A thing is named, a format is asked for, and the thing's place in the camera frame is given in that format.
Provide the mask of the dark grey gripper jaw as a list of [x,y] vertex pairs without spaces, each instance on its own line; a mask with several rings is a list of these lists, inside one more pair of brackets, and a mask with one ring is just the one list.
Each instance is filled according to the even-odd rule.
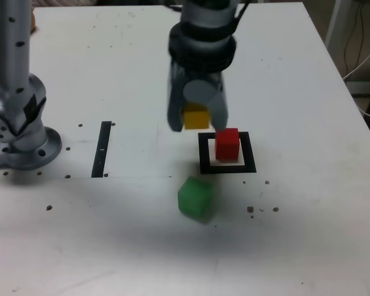
[[185,102],[183,87],[186,83],[186,77],[184,69],[174,60],[170,62],[169,82],[167,120],[172,131],[181,132],[183,129],[182,111]]

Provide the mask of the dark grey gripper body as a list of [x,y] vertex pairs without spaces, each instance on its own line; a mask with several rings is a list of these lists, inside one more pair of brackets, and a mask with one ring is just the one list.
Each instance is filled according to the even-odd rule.
[[173,87],[178,80],[182,79],[183,77],[189,78],[190,80],[199,79],[199,80],[207,80],[208,82],[215,85],[216,89],[223,90],[224,83],[223,83],[223,76],[221,72],[217,73],[202,73],[202,72],[195,72],[193,70],[186,69],[180,65],[172,65],[171,66],[171,87]]

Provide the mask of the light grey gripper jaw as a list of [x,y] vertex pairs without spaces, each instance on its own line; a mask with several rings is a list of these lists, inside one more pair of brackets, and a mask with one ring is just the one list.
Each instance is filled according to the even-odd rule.
[[203,130],[212,126],[225,130],[228,124],[228,107],[224,90],[205,80],[192,80],[183,88],[185,106],[183,123],[186,130]]

